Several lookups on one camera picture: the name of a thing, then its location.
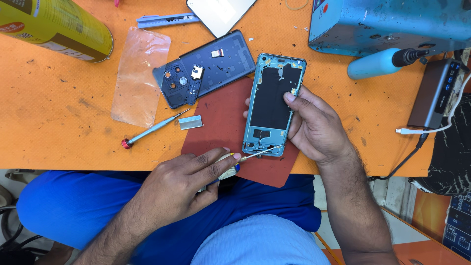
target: clear plastic sheet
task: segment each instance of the clear plastic sheet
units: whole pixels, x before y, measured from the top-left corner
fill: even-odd
[[[145,128],[154,124],[160,87],[152,75],[158,68],[163,76],[167,63],[170,37],[130,27],[116,77],[111,118]]]

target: white cable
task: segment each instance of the white cable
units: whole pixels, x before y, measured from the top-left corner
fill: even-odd
[[[422,134],[422,133],[440,132],[440,131],[443,131],[443,130],[446,130],[446,129],[450,128],[451,127],[451,118],[455,115],[455,110],[458,107],[458,105],[460,104],[461,97],[463,96],[464,87],[466,86],[466,84],[467,84],[467,82],[470,78],[471,78],[471,74],[468,75],[466,80],[464,80],[463,84],[461,85],[461,89],[460,89],[460,92],[458,94],[458,99],[456,100],[456,103],[453,105],[453,108],[450,111],[450,115],[448,115],[448,125],[447,126],[444,126],[444,127],[441,127],[441,128],[435,129],[435,130],[430,130],[430,131],[410,130],[410,129],[406,129],[406,128],[401,128],[401,129],[396,129],[396,132],[400,133],[400,134]]]

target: blue pants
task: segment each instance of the blue pants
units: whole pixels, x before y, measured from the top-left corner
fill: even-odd
[[[139,190],[142,180],[127,172],[48,171],[28,184],[17,203],[29,230],[83,249]],[[240,179],[230,192],[200,212],[162,227],[135,250],[133,264],[189,264],[214,231],[251,215],[272,214],[315,232],[321,212],[314,207],[313,175],[291,174],[275,188]]]

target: fingernail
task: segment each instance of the fingernail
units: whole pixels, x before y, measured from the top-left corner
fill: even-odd
[[[290,102],[293,102],[293,100],[296,98],[296,96],[293,95],[293,94],[291,94],[290,92],[286,92],[286,93],[284,94],[284,97],[285,97],[287,100],[289,100]]]

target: rubber band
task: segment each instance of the rubber band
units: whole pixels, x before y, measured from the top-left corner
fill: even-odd
[[[292,8],[292,7],[288,6],[288,0],[284,0],[284,3],[285,3],[285,5],[286,5],[286,7],[289,8],[289,9],[291,9],[291,10],[299,10],[299,9],[305,7],[305,6],[308,4],[308,2],[309,2],[309,0],[306,0],[306,3],[305,3],[304,5],[302,5],[301,7]]]

